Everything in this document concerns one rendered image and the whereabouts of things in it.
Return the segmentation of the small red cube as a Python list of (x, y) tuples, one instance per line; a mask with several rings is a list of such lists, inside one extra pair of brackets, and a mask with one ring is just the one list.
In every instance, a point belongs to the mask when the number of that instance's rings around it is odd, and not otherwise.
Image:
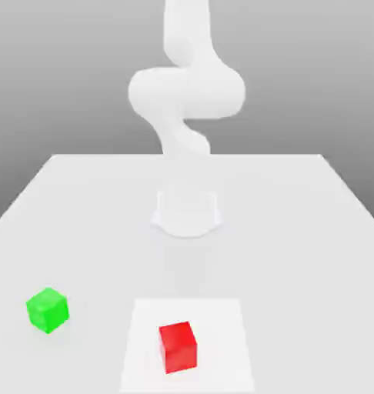
[(188, 321), (160, 326), (159, 343), (166, 374), (198, 365), (198, 343)]

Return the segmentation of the small green cube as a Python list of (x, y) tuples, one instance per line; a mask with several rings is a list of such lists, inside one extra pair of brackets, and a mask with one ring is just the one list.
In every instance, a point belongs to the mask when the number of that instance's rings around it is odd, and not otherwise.
[(31, 324), (49, 334), (69, 319), (67, 298), (52, 288), (45, 288), (26, 302)]

